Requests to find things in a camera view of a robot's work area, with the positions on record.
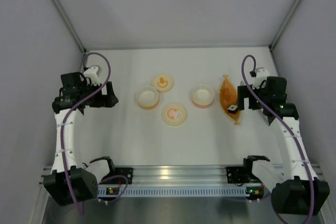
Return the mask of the black white sushi roll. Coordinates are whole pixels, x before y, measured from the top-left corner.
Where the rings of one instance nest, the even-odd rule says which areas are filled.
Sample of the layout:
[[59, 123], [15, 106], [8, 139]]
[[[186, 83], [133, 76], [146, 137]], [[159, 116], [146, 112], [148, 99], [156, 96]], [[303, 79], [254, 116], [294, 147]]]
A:
[[238, 109], [238, 106], [236, 104], [232, 104], [227, 108], [227, 111], [230, 114], [236, 114], [239, 111], [239, 109]]

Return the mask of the cream lid pink handle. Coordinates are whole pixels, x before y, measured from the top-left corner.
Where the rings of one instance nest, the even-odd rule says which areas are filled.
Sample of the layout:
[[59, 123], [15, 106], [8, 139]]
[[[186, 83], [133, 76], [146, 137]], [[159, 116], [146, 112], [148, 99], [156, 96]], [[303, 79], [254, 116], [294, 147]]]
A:
[[170, 126], [179, 126], [186, 119], [186, 109], [178, 103], [167, 105], [162, 111], [163, 121]]

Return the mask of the orange fried food piece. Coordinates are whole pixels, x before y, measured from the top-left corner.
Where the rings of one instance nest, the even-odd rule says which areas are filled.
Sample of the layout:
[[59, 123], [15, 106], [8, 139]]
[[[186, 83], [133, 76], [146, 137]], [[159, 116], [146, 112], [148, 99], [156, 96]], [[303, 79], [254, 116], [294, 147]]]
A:
[[232, 99], [230, 88], [223, 88], [221, 98], [227, 102], [229, 102]]

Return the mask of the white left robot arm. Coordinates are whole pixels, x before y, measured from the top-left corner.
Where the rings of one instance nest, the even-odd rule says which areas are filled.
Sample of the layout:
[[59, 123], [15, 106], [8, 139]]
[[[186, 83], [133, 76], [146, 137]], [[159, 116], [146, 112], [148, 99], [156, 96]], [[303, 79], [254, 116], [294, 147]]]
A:
[[109, 156], [81, 160], [75, 150], [80, 143], [76, 131], [85, 107], [112, 108], [118, 103], [112, 83], [94, 84], [80, 72], [61, 75], [62, 87], [52, 103], [57, 126], [55, 159], [50, 175], [43, 179], [44, 188], [60, 206], [97, 197], [98, 183], [115, 175], [115, 165]]

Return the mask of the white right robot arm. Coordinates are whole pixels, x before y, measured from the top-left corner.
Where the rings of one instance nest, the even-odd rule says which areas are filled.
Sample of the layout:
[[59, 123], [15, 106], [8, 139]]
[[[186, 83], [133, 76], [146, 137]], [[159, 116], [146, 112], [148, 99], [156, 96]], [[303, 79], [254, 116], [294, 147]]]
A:
[[308, 159], [299, 129], [296, 106], [287, 101], [287, 80], [282, 77], [256, 78], [256, 83], [237, 88], [238, 108], [261, 110], [273, 132], [282, 160], [282, 171], [260, 156], [253, 161], [251, 173], [270, 192], [271, 205], [277, 214], [316, 216], [330, 193], [327, 182], [316, 175]]

